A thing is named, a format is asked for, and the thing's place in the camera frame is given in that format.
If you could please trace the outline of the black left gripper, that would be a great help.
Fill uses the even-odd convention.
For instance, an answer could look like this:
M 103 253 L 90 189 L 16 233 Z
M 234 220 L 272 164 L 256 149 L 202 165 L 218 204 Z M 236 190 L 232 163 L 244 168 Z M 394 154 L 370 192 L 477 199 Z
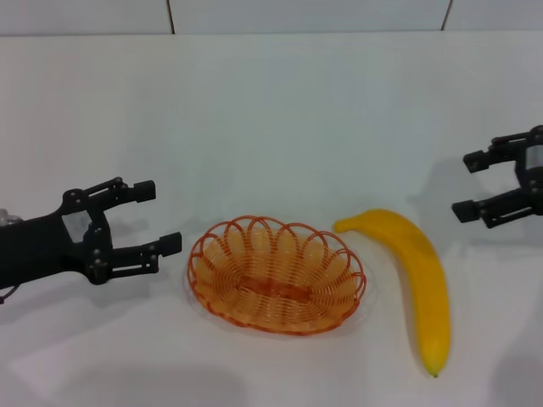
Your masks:
M 160 257 L 182 251 L 181 233 L 113 249 L 105 215 L 106 210 L 121 204 L 154 199 L 153 181 L 130 187 L 116 177 L 85 190 L 65 192 L 62 204 L 49 215 L 2 227 L 1 288 L 18 287 L 65 271 L 77 271 L 95 285 L 109 278 L 157 273 Z

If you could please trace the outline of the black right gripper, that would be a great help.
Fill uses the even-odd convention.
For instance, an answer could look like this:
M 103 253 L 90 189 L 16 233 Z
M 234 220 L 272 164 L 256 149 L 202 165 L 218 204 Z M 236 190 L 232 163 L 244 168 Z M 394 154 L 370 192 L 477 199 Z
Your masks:
M 495 137 L 487 151 L 479 150 L 463 157 L 463 163 L 470 173 L 512 161 L 515 162 L 519 188 L 492 198 L 452 204 L 451 209 L 461 223 L 481 220 L 491 229 L 531 215 L 540 215 L 542 125 L 529 132 Z

